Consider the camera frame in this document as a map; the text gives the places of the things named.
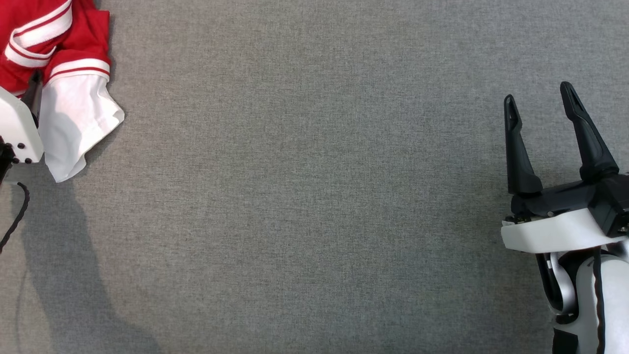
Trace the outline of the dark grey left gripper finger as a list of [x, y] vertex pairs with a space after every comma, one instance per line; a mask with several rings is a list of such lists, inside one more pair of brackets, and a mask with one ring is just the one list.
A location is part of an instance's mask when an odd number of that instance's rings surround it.
[[43, 72], [34, 71], [29, 79], [29, 87], [22, 95], [22, 102], [29, 108], [34, 125], [39, 127]]

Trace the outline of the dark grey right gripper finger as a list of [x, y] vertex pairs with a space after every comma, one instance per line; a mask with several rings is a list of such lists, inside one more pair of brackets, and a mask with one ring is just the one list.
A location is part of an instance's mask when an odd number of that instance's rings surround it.
[[610, 175], [619, 173], [609, 148], [600, 136], [598, 129], [585, 109], [576, 90], [571, 83], [560, 84], [565, 114], [573, 123], [577, 144], [579, 146], [582, 166], [579, 174], [582, 181], [599, 181]]
[[532, 164], [521, 136], [522, 121], [513, 95], [506, 96], [505, 145], [508, 193], [534, 195], [541, 193], [541, 179], [533, 171]]

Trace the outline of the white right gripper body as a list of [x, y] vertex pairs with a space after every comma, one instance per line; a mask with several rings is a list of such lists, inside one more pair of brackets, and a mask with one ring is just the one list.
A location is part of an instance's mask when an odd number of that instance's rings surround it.
[[508, 249], [543, 254], [588, 249], [627, 240], [604, 235], [588, 205], [595, 184], [569, 183], [534, 195], [514, 195], [512, 216], [503, 221], [501, 237]]

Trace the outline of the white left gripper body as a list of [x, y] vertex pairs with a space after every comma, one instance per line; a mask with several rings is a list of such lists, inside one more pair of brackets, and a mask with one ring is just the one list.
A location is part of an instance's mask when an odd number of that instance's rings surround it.
[[0, 138], [11, 145], [20, 163], [39, 163], [44, 147], [27, 104], [0, 88]]

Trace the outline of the red Bulls jersey white sleeves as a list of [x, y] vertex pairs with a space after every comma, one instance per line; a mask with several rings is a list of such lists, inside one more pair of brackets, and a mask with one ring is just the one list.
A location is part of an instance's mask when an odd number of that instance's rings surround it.
[[61, 183], [124, 121], [110, 96], [110, 12], [94, 0], [0, 0], [0, 87], [23, 98], [43, 75], [38, 132]]

